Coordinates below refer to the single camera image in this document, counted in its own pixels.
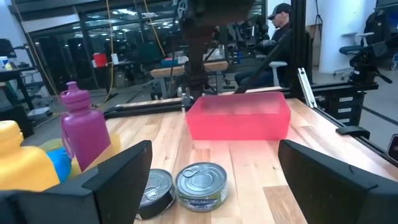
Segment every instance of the floor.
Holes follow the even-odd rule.
[[[393,84],[387,84],[382,80],[377,79],[380,87],[378,90],[368,92],[365,97],[364,106],[398,121],[398,71],[381,70],[381,72],[392,79]],[[229,74],[227,78],[232,81],[233,75],[234,74]],[[313,78],[315,83],[340,82],[340,77],[318,73],[316,68],[314,69]],[[115,92],[118,92],[119,95],[102,105],[101,109],[106,110],[128,101],[148,101],[150,100],[150,91],[151,88],[149,86],[146,88],[142,86],[134,86],[123,90],[116,90]],[[105,92],[102,93],[101,91],[92,95],[94,97],[91,97],[91,101],[94,104],[102,102],[105,98]],[[398,126],[384,121],[366,111],[362,112],[360,125],[371,132],[371,141],[383,149],[387,149],[391,136],[393,134],[398,134]],[[23,145],[39,146],[48,140],[59,138],[61,136],[60,130],[60,117],[56,116],[54,119],[51,119],[36,128],[35,134],[25,139]]]

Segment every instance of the desk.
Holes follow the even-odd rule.
[[[398,168],[352,137],[338,135],[335,125],[301,101],[287,101],[292,110],[287,139],[398,180]],[[228,173],[229,195],[219,209],[194,213],[177,202],[162,216],[135,223],[306,223],[279,164],[277,141],[193,141],[182,112],[109,119],[106,124],[109,132],[120,134],[122,149],[152,140],[152,168],[165,169],[173,178],[185,166],[202,161],[217,163]]]
[[[0,82],[7,82],[10,80],[17,80],[18,87],[21,89],[22,94],[26,100],[27,106],[30,110],[34,110],[32,100],[26,90],[25,84],[22,81],[21,72],[36,70],[34,67],[15,68],[13,70],[0,71]]]
[[[208,71],[212,71],[212,72],[224,71],[228,68],[228,62],[226,62],[226,61],[208,62],[208,63],[205,63],[205,68],[207,68]],[[173,68],[173,76],[183,75],[184,72],[185,72],[184,65],[178,65]],[[165,78],[170,77],[170,73],[171,73],[171,68],[158,68],[158,69],[153,69],[152,71],[150,71],[150,75],[152,75],[152,77],[154,77],[160,83],[160,88],[162,89],[163,99],[168,98]]]

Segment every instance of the pink plastic container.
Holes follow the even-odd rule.
[[[290,108],[280,92],[203,96],[186,119],[194,140],[280,140]]]

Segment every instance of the white pillar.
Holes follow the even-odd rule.
[[[349,68],[349,57],[339,53],[340,47],[354,45],[352,37],[343,34],[363,32],[366,19],[365,0],[322,0],[322,42],[319,71],[333,73]]]

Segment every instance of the person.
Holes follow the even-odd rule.
[[[292,11],[292,7],[287,3],[282,3],[277,5],[274,8],[274,11],[270,16],[267,17],[272,24],[277,29],[272,36],[271,40],[262,40],[257,45],[257,50],[267,55],[275,44],[289,31],[290,29],[290,12]],[[284,47],[281,53],[275,58],[275,61],[283,61],[289,64],[289,46]],[[238,86],[248,85],[251,75],[256,72],[255,70],[250,72],[241,72],[235,75],[235,81]],[[287,68],[286,67],[279,67],[277,69],[279,84],[281,86],[286,86],[287,81],[284,79],[286,77]],[[254,81],[254,83],[250,87],[267,87],[274,85],[274,76],[272,74],[272,70],[267,68],[264,70]]]

